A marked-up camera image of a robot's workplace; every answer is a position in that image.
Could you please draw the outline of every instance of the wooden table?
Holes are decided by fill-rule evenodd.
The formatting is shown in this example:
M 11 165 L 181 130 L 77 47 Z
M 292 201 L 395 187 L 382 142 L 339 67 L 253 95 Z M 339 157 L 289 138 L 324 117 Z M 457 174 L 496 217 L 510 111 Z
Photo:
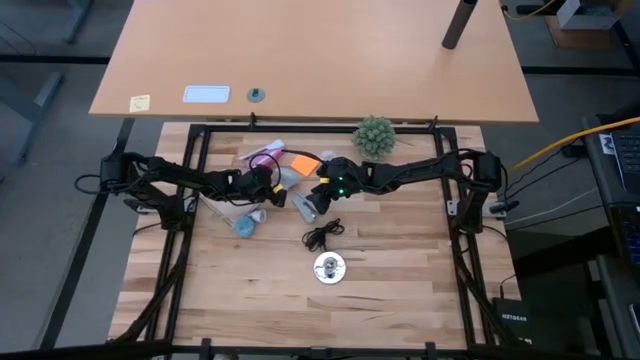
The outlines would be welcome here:
M 538 121 L 499 0 L 478 1 L 455 50 L 455 0 L 136 0 L 91 114 Z M 185 103 L 190 85 L 227 103 Z M 262 88 L 259 103 L 247 100 Z M 132 97 L 148 111 L 130 114 Z
M 157 155 L 180 163 L 188 128 L 186 123 L 166 123 Z M 479 127 L 456 130 L 460 147 L 484 148 Z M 206 170 L 246 169 L 237 155 L 275 138 L 290 149 L 318 154 L 330 149 L 360 160 L 348 134 L 212 136 Z M 390 163 L 435 156 L 432 136 L 398 135 L 397 140 Z M 291 159 L 285 155 L 280 162 L 286 166 Z M 294 190 L 306 193 L 317 183 L 314 175 Z M 171 191 L 169 186 L 162 189 Z M 177 344 L 198 345 L 202 337 L 210 337 L 219 346 L 423 348 L 426 341 L 434 341 L 439 349 L 466 347 L 440 181 L 333 202 L 313 225 L 303 222 L 290 201 L 283 209 L 264 208 L 267 222 L 258 225 L 250 239 L 240 239 L 204 204 L 198 207 Z M 344 257 L 347 273 L 342 282 L 325 285 L 312 272 L 319 252 L 310 253 L 301 237 L 337 217 L 346 230 L 331 236 L 328 246 Z M 138 227 L 155 222 L 155 216 L 142 216 Z M 485 225 L 504 231 L 498 221 Z M 151 298 L 164 239 L 158 227 L 134 238 L 110 336 L 121 334 Z M 491 298 L 497 296 L 500 282 L 514 273 L 509 246 L 490 230 L 478 235 L 478 246 Z M 506 283 L 505 292 L 511 298 L 519 296 L 515 280 Z M 165 304 L 161 329 L 166 308 Z M 480 341 L 479 311 L 473 300 L 472 312 Z

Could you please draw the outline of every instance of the gray floor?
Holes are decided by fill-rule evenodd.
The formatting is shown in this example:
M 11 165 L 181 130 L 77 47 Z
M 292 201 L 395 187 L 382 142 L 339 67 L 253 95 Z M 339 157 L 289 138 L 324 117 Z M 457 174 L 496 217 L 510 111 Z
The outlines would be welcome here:
M 4 0 L 0 3 L 0 20 L 30 39 L 39 54 L 108 56 L 131 3 L 96 0 L 74 46 L 61 42 L 70 15 L 63 0 Z M 634 39 L 640 38 L 640 22 L 634 22 L 638 18 L 640 13 L 635 11 L 624 19 Z M 611 51 L 556 49 L 542 19 L 509 23 L 509 29 L 523 65 L 629 66 L 620 47 Z M 30 53 L 28 44 L 1 25 L 0 36 L 18 51 Z M 12 51 L 0 43 L 0 53 Z M 39 341 L 91 201 L 90 196 L 73 189 L 73 180 L 80 174 L 97 173 L 99 159 L 115 140 L 120 119 L 87 115 L 104 69 L 95 65 L 0 64 L 0 75 L 30 95 L 38 91 L 49 71 L 62 70 L 66 75 L 30 158 L 20 168 L 10 166 L 5 155 L 23 122 L 0 105 L 0 173 L 6 174 L 0 186 L 0 352 L 33 348 Z M 581 116 L 613 111 L 638 100 L 640 94 L 640 81 L 625 78 L 527 76 L 527 83 L 540 125 L 483 127 L 487 147 L 507 166 L 579 130 Z M 160 127 L 161 120 L 138 120 L 129 149 L 152 154 Z M 540 173 L 565 162 L 554 159 Z M 594 187 L 588 162 L 582 161 L 518 196 L 522 205 L 508 221 L 553 208 Z M 557 215 L 598 201 L 597 194 L 592 193 Z M 602 212 L 594 210 L 530 230 L 572 235 L 604 221 Z M 124 208 L 120 198 L 109 200 L 58 346 L 104 341 L 135 222 L 135 214 Z

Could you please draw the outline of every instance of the small round object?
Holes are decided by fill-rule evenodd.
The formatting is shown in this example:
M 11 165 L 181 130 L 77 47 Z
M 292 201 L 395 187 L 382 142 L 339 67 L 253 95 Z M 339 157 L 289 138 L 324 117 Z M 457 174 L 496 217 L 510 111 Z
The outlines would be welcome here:
M 347 273 L 347 264 L 342 256 L 334 252 L 320 254 L 313 264 L 313 272 L 325 284 L 336 284 Z
M 247 100 L 251 102 L 260 102 L 264 99 L 264 89 L 251 88 L 247 93 Z
M 246 239 L 249 236 L 253 235 L 253 232 L 256 230 L 256 224 L 253 222 L 248 216 L 243 216 L 235 224 L 233 224 L 233 231 L 236 232 L 236 235 L 239 237 Z

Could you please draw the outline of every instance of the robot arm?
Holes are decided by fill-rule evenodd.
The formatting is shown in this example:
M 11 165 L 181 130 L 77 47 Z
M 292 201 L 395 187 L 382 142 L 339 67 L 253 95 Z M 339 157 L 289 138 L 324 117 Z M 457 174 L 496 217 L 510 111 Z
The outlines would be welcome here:
M 177 195 L 167 195 L 153 182 L 167 182 L 200 192 L 215 201 L 269 200 L 283 207 L 286 191 L 271 185 L 272 171 L 266 166 L 256 166 L 242 174 L 240 170 L 200 172 L 160 157 L 145 157 L 137 153 L 109 155 L 102 159 L 100 168 L 101 189 L 111 193 L 126 193 L 136 200 L 125 200 L 134 210 L 157 210 L 162 228 L 182 231 L 191 220 L 186 216 L 184 200 Z
M 473 174 L 465 175 L 460 163 L 471 160 Z M 467 232 L 482 232 L 482 207 L 490 192 L 501 187 L 500 159 L 491 153 L 461 149 L 450 151 L 438 158 L 405 165 L 363 162 L 358 166 L 344 157 L 323 162 L 317 170 L 320 185 L 311 190 L 307 199 L 316 210 L 324 214 L 331 200 L 350 197 L 365 192 L 383 195 L 396 191 L 400 186 L 419 181 L 447 178 L 461 183 L 469 189 L 467 197 L 458 203 L 457 215 L 453 219 L 455 228 Z

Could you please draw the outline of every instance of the orange sticky note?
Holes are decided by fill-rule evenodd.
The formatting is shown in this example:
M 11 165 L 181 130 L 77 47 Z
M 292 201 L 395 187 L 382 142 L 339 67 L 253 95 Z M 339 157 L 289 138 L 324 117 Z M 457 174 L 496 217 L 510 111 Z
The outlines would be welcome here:
M 313 170 L 318 166 L 320 162 L 313 160 L 312 158 L 297 155 L 293 162 L 291 163 L 291 167 L 294 168 L 297 172 L 304 176 L 309 176 Z

